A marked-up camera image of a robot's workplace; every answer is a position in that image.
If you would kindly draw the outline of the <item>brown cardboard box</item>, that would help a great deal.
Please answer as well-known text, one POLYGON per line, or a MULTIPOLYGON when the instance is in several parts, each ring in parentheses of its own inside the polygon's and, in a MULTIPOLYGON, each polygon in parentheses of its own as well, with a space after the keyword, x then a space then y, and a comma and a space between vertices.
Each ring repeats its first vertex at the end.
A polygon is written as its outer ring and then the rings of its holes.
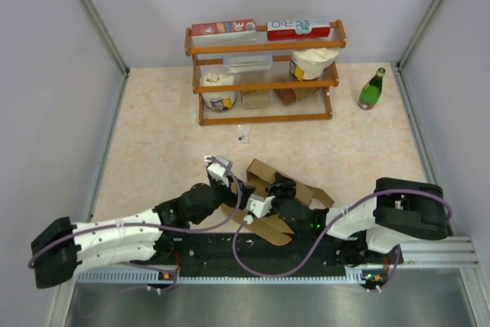
MULTIPOLYGON (((253 195, 269 197, 266 187, 274 181, 275 173, 280 173, 296 182, 296 199, 302 205, 298 217, 294 220, 283 220, 278 215, 268 215, 255 218, 253 223, 247 224, 245 228, 275 246, 284 246, 294 238, 315 239, 325 227, 326 214, 333 207, 334 200, 323 189, 306 185, 259 159, 253 159, 248 166, 246 185, 256 187, 253 195)), ((246 215, 247 210, 240 209, 233 216, 233 220, 242 224, 246 215)))

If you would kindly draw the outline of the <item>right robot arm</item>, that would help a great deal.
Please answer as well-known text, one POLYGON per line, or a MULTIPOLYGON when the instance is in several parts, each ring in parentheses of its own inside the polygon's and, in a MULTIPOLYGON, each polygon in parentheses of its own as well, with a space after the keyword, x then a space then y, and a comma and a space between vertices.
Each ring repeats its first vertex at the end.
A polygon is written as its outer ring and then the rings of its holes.
POLYGON ((295 238, 318 245, 322 240, 341 243, 354 234, 359 257, 369 263, 396 246, 415 239, 443 240, 452 209, 438 185, 397 178, 379 178, 374 192, 354 204, 336 207, 322 189, 310 187, 310 197, 300 195, 301 184, 276 173, 266 186, 271 211, 295 238))

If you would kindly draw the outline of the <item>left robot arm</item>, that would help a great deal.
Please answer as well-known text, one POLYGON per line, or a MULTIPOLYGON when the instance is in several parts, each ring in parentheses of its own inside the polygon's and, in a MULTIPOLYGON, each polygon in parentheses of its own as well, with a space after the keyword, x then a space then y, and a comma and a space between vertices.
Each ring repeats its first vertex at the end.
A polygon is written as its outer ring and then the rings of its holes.
POLYGON ((175 238, 199 234, 198 225, 222 204, 245 208, 255 187, 230 176, 198 183, 177 198, 138 214, 98 223, 52 221, 31 242, 28 263, 35 286, 48 289, 96 267, 121 262, 165 263, 172 258, 175 238))

